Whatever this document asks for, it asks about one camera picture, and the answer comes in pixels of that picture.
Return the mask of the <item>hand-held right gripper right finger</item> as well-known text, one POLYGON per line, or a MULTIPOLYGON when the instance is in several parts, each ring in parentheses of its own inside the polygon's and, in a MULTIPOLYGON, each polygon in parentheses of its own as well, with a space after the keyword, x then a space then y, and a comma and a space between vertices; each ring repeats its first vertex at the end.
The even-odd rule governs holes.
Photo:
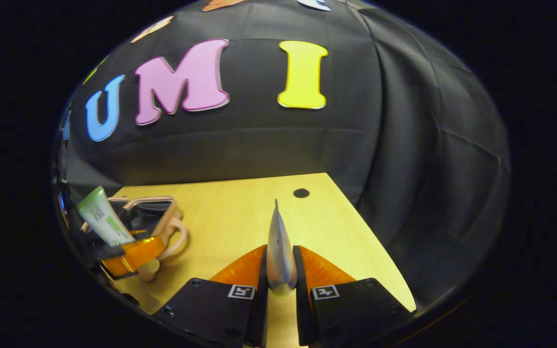
POLYGON ((351 275, 303 246, 294 246, 297 267, 298 339, 307 347, 371 347, 397 341, 412 311, 377 279, 351 275))

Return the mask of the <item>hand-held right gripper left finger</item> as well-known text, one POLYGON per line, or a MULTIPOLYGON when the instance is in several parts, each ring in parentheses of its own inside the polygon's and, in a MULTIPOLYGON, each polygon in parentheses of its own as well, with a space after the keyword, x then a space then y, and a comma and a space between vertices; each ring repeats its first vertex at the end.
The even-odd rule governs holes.
POLYGON ((269 284, 266 246, 256 247, 210 279, 193 277, 153 314, 197 348, 264 348, 269 284))

